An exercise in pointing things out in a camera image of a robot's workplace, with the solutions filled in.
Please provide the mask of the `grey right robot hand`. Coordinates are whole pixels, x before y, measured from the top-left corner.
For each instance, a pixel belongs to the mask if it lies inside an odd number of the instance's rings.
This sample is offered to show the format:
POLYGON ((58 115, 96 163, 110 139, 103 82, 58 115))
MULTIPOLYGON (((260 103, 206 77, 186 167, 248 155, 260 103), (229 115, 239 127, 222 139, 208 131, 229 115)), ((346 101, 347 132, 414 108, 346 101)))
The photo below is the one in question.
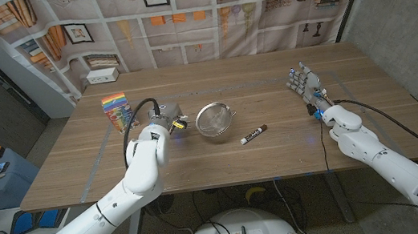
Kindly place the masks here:
POLYGON ((303 63, 299 63, 299 68, 299 71, 290 70, 286 86, 299 94, 310 111, 319 111, 322 114, 332 107, 333 103, 329 101, 327 91, 321 85, 319 77, 303 63))

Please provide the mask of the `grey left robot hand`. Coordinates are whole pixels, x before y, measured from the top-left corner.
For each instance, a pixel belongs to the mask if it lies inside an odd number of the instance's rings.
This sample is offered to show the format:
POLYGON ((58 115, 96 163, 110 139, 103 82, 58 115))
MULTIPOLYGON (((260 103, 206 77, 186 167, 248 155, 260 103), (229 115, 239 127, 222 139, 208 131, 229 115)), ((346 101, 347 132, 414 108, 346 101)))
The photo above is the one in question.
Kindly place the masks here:
POLYGON ((147 113, 151 123, 165 127, 169 133, 188 127, 188 116, 182 112, 178 103, 163 103, 159 108, 160 114, 154 109, 150 109, 147 113))

